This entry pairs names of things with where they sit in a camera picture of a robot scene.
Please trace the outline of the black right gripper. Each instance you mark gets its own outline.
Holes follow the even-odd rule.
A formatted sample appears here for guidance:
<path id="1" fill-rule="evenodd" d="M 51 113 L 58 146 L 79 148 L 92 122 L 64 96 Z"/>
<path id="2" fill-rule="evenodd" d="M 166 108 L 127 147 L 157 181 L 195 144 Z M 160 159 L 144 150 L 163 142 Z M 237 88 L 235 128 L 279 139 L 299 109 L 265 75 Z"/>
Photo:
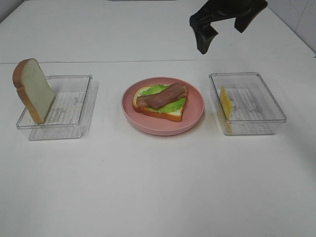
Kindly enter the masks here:
<path id="1" fill-rule="evenodd" d="M 226 19 L 235 19 L 234 27 L 243 33 L 252 20 L 268 6 L 265 0 L 209 0 L 194 15 L 190 17 L 197 49 L 206 54 L 212 40 L 218 32 L 210 23 Z"/>

